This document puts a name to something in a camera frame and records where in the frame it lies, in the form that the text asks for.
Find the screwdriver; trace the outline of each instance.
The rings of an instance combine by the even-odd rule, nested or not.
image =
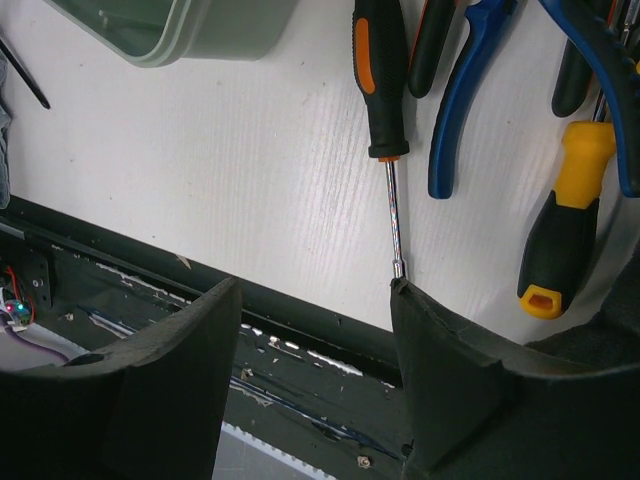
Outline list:
[[[356,0],[353,12],[353,65],[367,105],[369,156],[385,164],[391,215],[395,278],[406,276],[402,255],[395,163],[409,153],[402,97],[409,70],[404,18],[399,0]]]
[[[639,13],[640,0],[631,0],[620,33],[625,46]],[[520,305],[534,317],[560,317],[571,305],[589,268],[602,179],[616,153],[613,125],[603,123],[606,111],[600,92],[592,121],[573,122],[565,130],[564,162],[529,233],[520,269]]]

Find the white pegboard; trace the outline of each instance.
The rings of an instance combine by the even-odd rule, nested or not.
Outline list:
[[[519,3],[469,113],[454,197],[438,202],[426,188],[446,71],[428,98],[407,99],[412,153],[400,194],[417,285],[525,341],[595,311],[629,257],[640,211],[623,202],[565,318],[543,323],[520,311],[524,242],[559,167],[568,120],[550,109],[565,38],[537,1]],[[403,4],[412,33],[422,2]],[[352,8],[301,0],[278,46],[255,63],[181,60],[140,70],[39,0],[2,2],[4,35],[52,104],[43,110],[10,75],[13,193],[390,329],[385,174],[366,153]],[[608,178],[605,221],[615,196]]]

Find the bolt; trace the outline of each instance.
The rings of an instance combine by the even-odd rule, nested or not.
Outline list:
[[[364,468],[365,470],[371,468],[371,459],[365,455],[359,455],[358,467]]]

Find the plastic container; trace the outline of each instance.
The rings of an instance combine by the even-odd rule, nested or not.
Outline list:
[[[138,67],[181,57],[255,60],[298,0],[45,0]]]

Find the yellow grip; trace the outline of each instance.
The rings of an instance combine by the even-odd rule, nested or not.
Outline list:
[[[558,205],[584,210],[600,197],[602,177],[616,153],[611,123],[573,122],[562,139],[565,155],[553,190]]]

